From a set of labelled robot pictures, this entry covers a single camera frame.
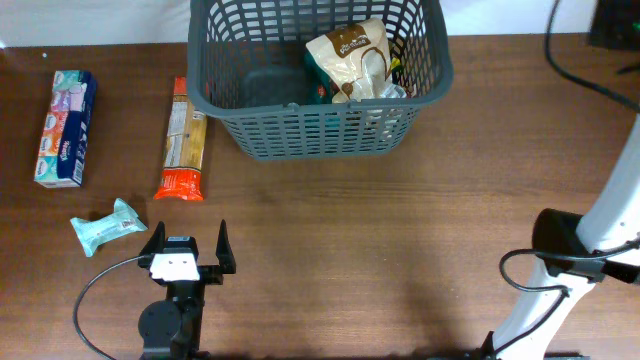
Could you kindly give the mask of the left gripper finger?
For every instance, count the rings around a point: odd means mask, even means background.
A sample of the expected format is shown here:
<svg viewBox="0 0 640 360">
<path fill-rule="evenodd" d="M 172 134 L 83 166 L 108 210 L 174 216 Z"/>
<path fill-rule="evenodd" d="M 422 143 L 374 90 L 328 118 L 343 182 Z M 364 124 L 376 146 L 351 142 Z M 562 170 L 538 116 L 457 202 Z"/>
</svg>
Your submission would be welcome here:
<svg viewBox="0 0 640 360">
<path fill-rule="evenodd" d="M 235 257 L 228 239 L 227 224 L 225 220 L 222 220 L 220 223 L 215 254 L 220 265 L 236 264 Z"/>
<path fill-rule="evenodd" d="M 165 240 L 165 224 L 159 221 L 154 233 L 140 251 L 140 255 L 152 255 L 162 251 Z"/>
</svg>

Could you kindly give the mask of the small mint green packet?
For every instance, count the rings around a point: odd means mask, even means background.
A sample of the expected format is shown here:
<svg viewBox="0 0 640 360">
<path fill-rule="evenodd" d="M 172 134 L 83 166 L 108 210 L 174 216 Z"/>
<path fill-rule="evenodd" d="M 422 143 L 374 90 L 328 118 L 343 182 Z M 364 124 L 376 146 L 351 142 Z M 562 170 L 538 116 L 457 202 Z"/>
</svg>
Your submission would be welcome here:
<svg viewBox="0 0 640 360">
<path fill-rule="evenodd" d="M 92 257 L 99 246 L 109 241 L 148 229 L 137 212 L 121 198 L 115 200 L 113 212 L 108 216 L 95 221 L 74 217 L 70 223 L 86 257 Z"/>
</svg>

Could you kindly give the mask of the orange pasta packet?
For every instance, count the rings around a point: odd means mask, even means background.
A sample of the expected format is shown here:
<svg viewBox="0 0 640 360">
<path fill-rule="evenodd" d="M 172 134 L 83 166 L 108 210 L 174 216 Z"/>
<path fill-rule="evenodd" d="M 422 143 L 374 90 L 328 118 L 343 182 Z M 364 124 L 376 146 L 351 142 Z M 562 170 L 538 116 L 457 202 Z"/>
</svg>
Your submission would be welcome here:
<svg viewBox="0 0 640 360">
<path fill-rule="evenodd" d="M 204 200 L 201 176 L 206 130 L 207 116 L 189 99 L 186 78 L 176 77 L 155 199 Z"/>
</svg>

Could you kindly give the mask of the Kleenex tissue box pack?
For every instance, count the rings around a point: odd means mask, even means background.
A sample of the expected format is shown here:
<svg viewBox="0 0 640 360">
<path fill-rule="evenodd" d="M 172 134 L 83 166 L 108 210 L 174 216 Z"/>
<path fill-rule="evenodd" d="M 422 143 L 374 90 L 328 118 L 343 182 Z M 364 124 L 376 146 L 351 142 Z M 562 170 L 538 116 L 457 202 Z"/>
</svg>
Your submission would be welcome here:
<svg viewBox="0 0 640 360">
<path fill-rule="evenodd" d="M 96 92 L 91 72 L 55 72 L 38 148 L 36 183 L 45 188 L 82 185 Z"/>
</svg>

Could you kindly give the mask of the green Nescafe bag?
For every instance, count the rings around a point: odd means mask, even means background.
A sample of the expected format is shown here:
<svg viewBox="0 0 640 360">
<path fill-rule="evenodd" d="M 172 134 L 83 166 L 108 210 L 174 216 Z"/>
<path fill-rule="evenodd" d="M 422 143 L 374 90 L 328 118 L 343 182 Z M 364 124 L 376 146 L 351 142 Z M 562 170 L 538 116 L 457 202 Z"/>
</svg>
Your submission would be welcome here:
<svg viewBox="0 0 640 360">
<path fill-rule="evenodd" d="M 375 64 L 365 65 L 361 78 L 341 85 L 317 64 L 316 58 L 309 51 L 304 55 L 304 66 L 310 82 L 307 95 L 310 104 L 343 104 L 350 101 L 409 97 L 402 86 L 394 84 L 390 79 L 383 80 L 384 72 Z"/>
</svg>

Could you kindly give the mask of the beige Pantree snack bag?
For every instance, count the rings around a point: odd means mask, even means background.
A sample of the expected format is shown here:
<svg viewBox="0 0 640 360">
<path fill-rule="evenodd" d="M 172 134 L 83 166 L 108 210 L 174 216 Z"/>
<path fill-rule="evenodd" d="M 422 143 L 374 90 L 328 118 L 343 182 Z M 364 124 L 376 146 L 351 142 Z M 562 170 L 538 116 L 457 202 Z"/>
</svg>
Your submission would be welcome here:
<svg viewBox="0 0 640 360">
<path fill-rule="evenodd" d="M 380 19 L 367 19 L 321 35 L 309 41 L 306 50 L 324 103 L 408 96 L 393 82 L 393 59 Z"/>
</svg>

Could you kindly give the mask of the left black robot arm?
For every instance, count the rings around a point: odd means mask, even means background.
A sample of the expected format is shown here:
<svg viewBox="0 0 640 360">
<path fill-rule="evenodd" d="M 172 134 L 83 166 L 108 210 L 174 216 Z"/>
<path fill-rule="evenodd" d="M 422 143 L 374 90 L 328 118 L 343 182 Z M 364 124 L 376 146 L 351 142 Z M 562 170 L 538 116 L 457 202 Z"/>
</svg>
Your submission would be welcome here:
<svg viewBox="0 0 640 360">
<path fill-rule="evenodd" d="M 140 251 L 138 266 L 166 289 L 166 297 L 148 305 L 138 320 L 143 340 L 143 359 L 209 359 L 200 349 L 205 306 L 205 288 L 221 285 L 226 275 L 236 272 L 225 222 L 220 223 L 214 265 L 199 265 L 196 239 L 165 235 L 160 222 Z"/>
</svg>

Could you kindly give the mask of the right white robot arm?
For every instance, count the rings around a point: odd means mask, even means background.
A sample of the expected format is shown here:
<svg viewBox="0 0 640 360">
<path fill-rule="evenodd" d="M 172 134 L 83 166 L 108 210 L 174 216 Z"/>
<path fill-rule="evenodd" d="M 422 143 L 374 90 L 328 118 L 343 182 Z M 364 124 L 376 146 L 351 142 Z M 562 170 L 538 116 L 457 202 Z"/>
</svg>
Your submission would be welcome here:
<svg viewBox="0 0 640 360">
<path fill-rule="evenodd" d="M 593 207 L 584 215 L 547 208 L 534 224 L 527 284 L 503 279 L 521 296 L 490 332 L 478 359 L 543 359 L 557 331 L 596 284 L 639 282 L 639 128 L 634 126 Z"/>
</svg>

